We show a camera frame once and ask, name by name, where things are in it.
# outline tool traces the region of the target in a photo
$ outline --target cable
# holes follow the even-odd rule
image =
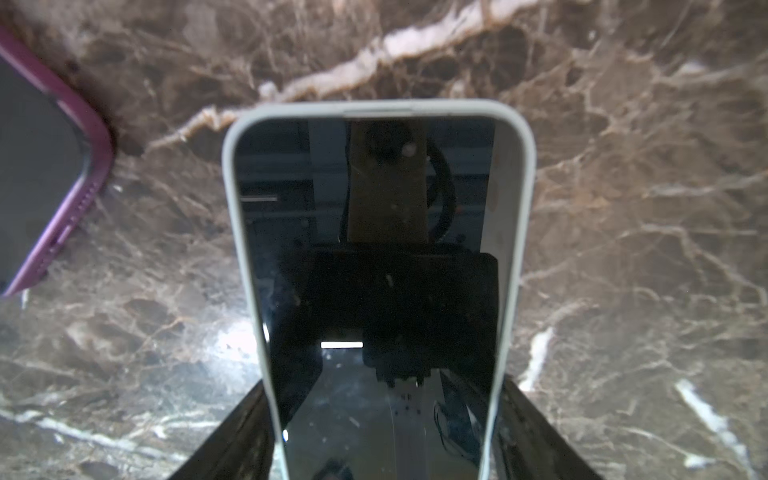
[[[349,189],[352,187],[352,165],[349,164],[349,142],[352,139],[352,127],[346,122],[346,145],[344,147],[344,156],[346,158],[346,201],[344,202],[344,211],[341,214],[339,223],[339,243],[346,243],[346,232],[349,229]]]
[[[440,404],[440,402],[435,402],[433,418],[435,420],[435,427],[437,427],[437,433],[438,433],[438,435],[440,435],[440,443],[442,443],[442,447],[445,450],[445,453],[447,453],[449,455],[452,455],[452,456],[455,456],[455,457],[463,458],[467,462],[470,462],[473,465],[476,465],[475,461],[470,456],[464,455],[462,453],[461,447],[459,447],[456,444],[456,442],[451,440],[450,436],[448,436],[446,438],[445,435],[443,434],[442,427],[440,426],[440,418],[439,418],[439,413],[441,411],[442,411],[442,405]],[[445,419],[447,421],[448,420],[448,416],[444,412],[443,412],[443,415],[445,415]],[[446,440],[448,441],[448,443],[451,446],[452,450],[449,450],[448,445],[445,444]]]
[[[435,169],[435,183],[427,189],[427,206],[435,202],[438,193],[442,197],[440,218],[437,220],[437,225],[429,230],[429,242],[437,243],[448,233],[448,229],[453,223],[453,216],[456,213],[456,188],[453,185],[453,176],[448,161],[432,139],[427,140],[427,155],[429,156],[429,163]]]

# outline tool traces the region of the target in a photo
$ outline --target black phone screen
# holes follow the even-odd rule
[[[0,58],[0,292],[87,167],[87,142],[56,99]]]
[[[291,478],[477,478],[488,118],[273,120],[234,168]]]

